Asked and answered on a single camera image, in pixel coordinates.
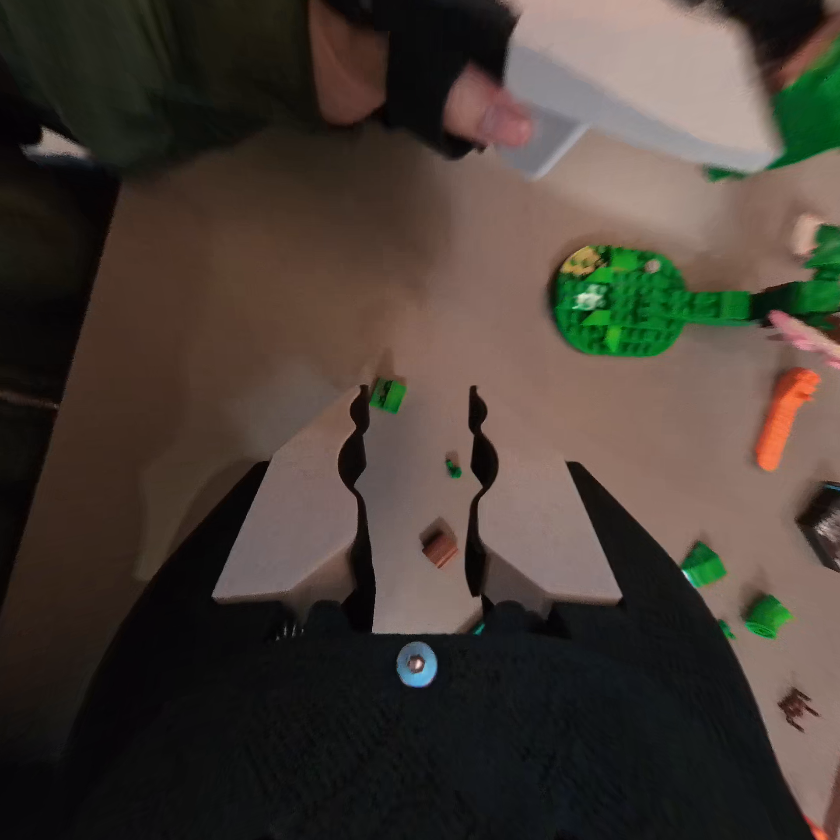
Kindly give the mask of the green lego base with stem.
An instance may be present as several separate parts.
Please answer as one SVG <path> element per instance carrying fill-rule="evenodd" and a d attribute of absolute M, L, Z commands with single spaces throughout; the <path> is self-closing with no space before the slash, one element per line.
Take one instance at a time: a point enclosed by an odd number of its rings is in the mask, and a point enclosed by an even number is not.
<path fill-rule="evenodd" d="M 558 331 L 579 352 L 651 358 L 666 352 L 688 324 L 768 328 L 771 310 L 831 332 L 838 315 L 838 275 L 807 270 L 807 280 L 758 292 L 691 291 L 664 255 L 588 245 L 558 268 L 550 301 Z"/>

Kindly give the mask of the green lego slope piece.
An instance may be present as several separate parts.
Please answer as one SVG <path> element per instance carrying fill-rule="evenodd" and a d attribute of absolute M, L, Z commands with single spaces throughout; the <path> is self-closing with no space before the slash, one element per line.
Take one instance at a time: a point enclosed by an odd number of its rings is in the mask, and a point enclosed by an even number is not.
<path fill-rule="evenodd" d="M 696 541 L 680 565 L 682 574 L 699 590 L 724 579 L 728 570 L 721 557 L 706 543 Z"/>

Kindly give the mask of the green lego leaves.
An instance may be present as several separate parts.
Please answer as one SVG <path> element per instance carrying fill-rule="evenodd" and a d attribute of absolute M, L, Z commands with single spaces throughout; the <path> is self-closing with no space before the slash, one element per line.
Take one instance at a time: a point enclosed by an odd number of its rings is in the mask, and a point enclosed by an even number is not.
<path fill-rule="evenodd" d="M 814 271 L 839 272 L 839 227 L 822 224 L 814 234 L 814 248 L 805 268 Z"/>

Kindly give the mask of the pink lego flower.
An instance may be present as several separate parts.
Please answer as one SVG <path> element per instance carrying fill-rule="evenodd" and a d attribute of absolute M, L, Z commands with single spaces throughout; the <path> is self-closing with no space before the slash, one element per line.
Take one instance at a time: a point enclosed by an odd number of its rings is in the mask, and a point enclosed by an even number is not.
<path fill-rule="evenodd" d="M 771 310 L 768 321 L 775 339 L 797 350 L 816 354 L 827 366 L 839 370 L 839 342 L 828 333 L 781 310 Z"/>

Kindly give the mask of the bright green lego part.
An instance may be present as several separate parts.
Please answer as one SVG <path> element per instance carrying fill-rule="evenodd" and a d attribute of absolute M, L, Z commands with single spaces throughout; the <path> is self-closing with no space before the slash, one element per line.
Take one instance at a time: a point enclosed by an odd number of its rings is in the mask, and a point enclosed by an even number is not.
<path fill-rule="evenodd" d="M 809 160 L 839 146 L 839 40 L 814 58 L 791 84 L 771 99 L 782 153 L 771 172 Z"/>

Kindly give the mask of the green lego round piece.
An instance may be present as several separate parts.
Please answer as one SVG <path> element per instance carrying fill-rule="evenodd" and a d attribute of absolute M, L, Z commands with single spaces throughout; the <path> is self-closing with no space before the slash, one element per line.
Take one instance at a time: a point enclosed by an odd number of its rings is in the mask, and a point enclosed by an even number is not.
<path fill-rule="evenodd" d="M 778 638 L 780 630 L 794 620 L 794 615 L 776 596 L 765 594 L 749 607 L 744 626 L 753 635 L 768 640 Z"/>

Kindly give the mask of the small green lego brick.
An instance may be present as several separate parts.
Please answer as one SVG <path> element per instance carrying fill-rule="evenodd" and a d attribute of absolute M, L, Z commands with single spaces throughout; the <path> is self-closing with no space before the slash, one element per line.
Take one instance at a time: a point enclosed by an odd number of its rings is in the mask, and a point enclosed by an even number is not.
<path fill-rule="evenodd" d="M 369 407 L 396 415 L 399 413 L 407 393 L 406 384 L 397 379 L 377 377 L 369 397 Z"/>

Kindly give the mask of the dark brown lego piece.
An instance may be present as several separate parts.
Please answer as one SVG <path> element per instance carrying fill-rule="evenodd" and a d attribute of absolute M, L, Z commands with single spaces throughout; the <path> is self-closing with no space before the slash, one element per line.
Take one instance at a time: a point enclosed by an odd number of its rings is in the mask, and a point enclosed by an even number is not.
<path fill-rule="evenodd" d="M 786 723 L 794 730 L 804 733 L 802 720 L 807 717 L 820 718 L 821 714 L 812 706 L 812 699 L 801 689 L 793 686 L 778 701 L 777 707 Z"/>

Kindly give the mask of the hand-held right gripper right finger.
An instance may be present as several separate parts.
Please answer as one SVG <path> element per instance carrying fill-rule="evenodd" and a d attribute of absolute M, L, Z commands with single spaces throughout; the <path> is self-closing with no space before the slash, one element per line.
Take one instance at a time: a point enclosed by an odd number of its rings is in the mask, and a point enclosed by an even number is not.
<path fill-rule="evenodd" d="M 558 446 L 475 385 L 468 428 L 479 482 L 465 538 L 469 592 L 526 608 L 617 604 L 620 588 Z"/>

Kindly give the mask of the person's left hand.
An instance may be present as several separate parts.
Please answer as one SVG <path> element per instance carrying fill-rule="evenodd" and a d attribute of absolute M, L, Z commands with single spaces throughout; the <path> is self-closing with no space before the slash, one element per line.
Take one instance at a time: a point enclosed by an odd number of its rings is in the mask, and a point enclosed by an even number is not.
<path fill-rule="evenodd" d="M 349 128 L 378 119 L 450 160 L 528 144 L 533 119 L 505 88 L 518 17 L 495 1 L 311 1 L 318 110 Z"/>

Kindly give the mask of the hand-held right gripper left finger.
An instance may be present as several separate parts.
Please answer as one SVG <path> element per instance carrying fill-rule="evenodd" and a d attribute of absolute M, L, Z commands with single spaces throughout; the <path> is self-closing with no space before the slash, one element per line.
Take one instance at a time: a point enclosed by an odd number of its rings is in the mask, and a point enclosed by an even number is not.
<path fill-rule="evenodd" d="M 348 390 L 271 457 L 213 590 L 218 603 L 281 602 L 304 621 L 337 602 L 370 632 L 376 582 L 364 499 L 370 390 Z"/>

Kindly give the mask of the black box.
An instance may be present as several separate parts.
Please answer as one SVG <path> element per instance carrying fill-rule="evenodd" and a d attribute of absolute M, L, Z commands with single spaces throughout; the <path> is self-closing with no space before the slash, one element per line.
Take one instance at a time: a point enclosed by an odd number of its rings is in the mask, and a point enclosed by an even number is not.
<path fill-rule="evenodd" d="M 820 485 L 796 524 L 815 556 L 828 570 L 839 572 L 839 483 Z"/>

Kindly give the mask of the orange lego brick separator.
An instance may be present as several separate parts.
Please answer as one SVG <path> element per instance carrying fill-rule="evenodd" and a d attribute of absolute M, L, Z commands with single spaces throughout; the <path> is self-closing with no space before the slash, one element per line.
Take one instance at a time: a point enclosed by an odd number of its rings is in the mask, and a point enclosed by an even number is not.
<path fill-rule="evenodd" d="M 815 371 L 797 366 L 776 382 L 754 448 L 755 463 L 763 471 L 772 472 L 779 467 L 796 416 L 811 401 L 821 380 Z"/>

